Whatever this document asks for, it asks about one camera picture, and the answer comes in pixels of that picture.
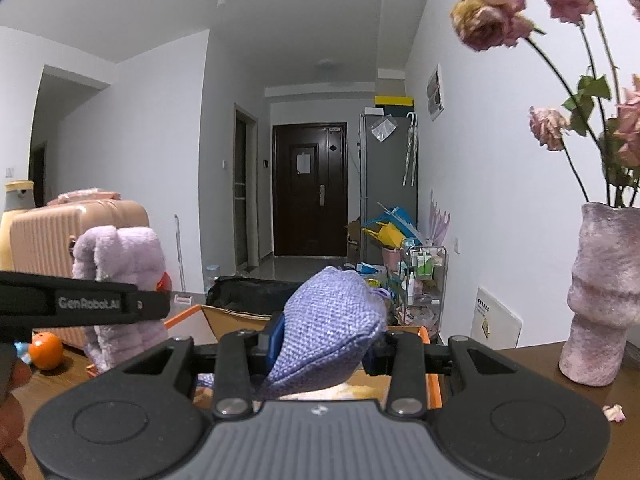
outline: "pink basket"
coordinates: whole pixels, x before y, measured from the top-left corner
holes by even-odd
[[[382,261],[387,269],[398,272],[398,263],[401,258],[400,249],[382,248]]]

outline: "green leaf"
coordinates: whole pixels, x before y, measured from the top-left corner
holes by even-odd
[[[578,90],[584,90],[594,83],[595,79],[590,75],[583,75],[578,81]]]
[[[604,144],[605,139],[607,141],[607,145],[606,145],[607,149],[605,149],[605,144]],[[602,174],[605,174],[606,172],[605,168],[609,168],[607,171],[607,174],[609,176],[609,183],[612,186],[616,186],[616,187],[633,186],[634,179],[637,176],[636,170],[634,170],[634,176],[631,177],[629,174],[627,174],[627,168],[622,164],[620,164],[620,159],[616,155],[618,153],[618,150],[624,144],[624,140],[617,139],[611,134],[607,134],[606,136],[604,134],[600,134],[599,140],[600,140],[600,145],[603,148]],[[609,155],[608,164],[606,164],[604,161],[605,154]]]
[[[620,127],[620,120],[618,120],[618,118],[613,117],[610,119],[607,119],[607,131],[610,134],[614,134]]]
[[[564,103],[562,103],[562,107],[566,108],[570,112],[573,112],[577,108],[575,105],[575,102],[576,101],[580,102],[580,99],[582,97],[582,92],[578,92],[574,97],[575,97],[575,100],[573,97],[569,97]]]
[[[577,132],[580,136],[586,137],[589,127],[587,121],[591,117],[595,103],[593,97],[583,95],[580,97],[580,111],[578,108],[571,112],[571,129]]]
[[[591,82],[586,83],[582,90],[583,95],[611,100],[611,89],[609,88],[609,83],[607,83],[606,76],[595,80],[591,78]]]

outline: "metal screw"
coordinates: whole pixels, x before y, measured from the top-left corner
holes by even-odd
[[[412,397],[396,399],[391,403],[391,409],[398,415],[415,415],[422,409],[422,403]]]
[[[222,399],[216,404],[216,410],[222,415],[240,415],[247,409],[248,405],[244,399],[230,397]]]

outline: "black bag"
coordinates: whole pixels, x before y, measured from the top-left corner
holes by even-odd
[[[242,276],[227,276],[216,280],[207,293],[207,305],[270,316],[284,309],[289,298],[302,283],[256,280]]]

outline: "finger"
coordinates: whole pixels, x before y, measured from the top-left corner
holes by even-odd
[[[24,469],[24,465],[27,463],[27,452],[20,441],[15,442],[11,447],[5,449],[2,452],[9,464],[18,472],[21,473]]]
[[[31,368],[21,359],[18,359],[15,362],[14,374],[9,382],[9,390],[15,390],[16,388],[20,388],[20,386],[24,386],[29,382],[29,379],[31,379]]]
[[[0,406],[0,451],[18,440],[24,431],[24,412],[20,402],[9,394]]]

